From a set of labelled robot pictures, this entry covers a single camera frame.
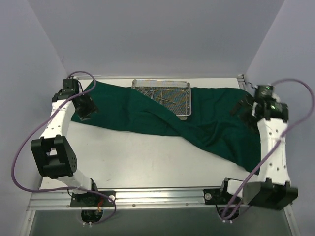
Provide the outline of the green surgical drape cloth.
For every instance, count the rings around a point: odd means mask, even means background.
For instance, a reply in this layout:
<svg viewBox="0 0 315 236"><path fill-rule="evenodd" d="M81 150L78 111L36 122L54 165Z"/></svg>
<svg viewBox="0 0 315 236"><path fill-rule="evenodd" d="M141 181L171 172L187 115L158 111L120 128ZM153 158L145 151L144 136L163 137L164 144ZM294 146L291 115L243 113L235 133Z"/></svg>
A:
<svg viewBox="0 0 315 236"><path fill-rule="evenodd" d="M192 88L192 113L180 120L173 112L130 87L102 82L86 90L98 107L85 125L140 134L179 136L206 152L251 172L260 162L260 136L238 115L231 115L247 96L238 88Z"/></svg>

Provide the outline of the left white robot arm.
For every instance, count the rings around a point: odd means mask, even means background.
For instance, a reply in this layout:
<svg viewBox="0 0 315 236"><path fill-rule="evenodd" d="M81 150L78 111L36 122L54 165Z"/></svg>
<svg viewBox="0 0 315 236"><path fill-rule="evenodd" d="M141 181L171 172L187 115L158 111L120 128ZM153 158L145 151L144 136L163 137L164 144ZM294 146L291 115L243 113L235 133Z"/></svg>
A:
<svg viewBox="0 0 315 236"><path fill-rule="evenodd" d="M42 177L73 187L74 194L82 194L81 199L86 205L94 206L99 201L97 186L78 169L76 154L66 138L74 114L80 121L86 121L98 112L92 98L82 92L77 79L63 80L63 88L52 98L51 119L40 138L32 140L31 151Z"/></svg>

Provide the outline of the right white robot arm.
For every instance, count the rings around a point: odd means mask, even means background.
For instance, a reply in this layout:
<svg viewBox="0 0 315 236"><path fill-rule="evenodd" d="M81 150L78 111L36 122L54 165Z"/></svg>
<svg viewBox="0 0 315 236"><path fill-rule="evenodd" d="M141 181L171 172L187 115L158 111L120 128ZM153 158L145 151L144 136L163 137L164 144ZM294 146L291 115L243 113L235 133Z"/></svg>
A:
<svg viewBox="0 0 315 236"><path fill-rule="evenodd" d="M261 161L245 180L226 178L218 191L227 206L248 206L282 210L298 197L291 185L286 165L285 136L288 106L274 95L272 85L255 86L253 97L246 96L236 106L244 107L242 119L260 135Z"/></svg>

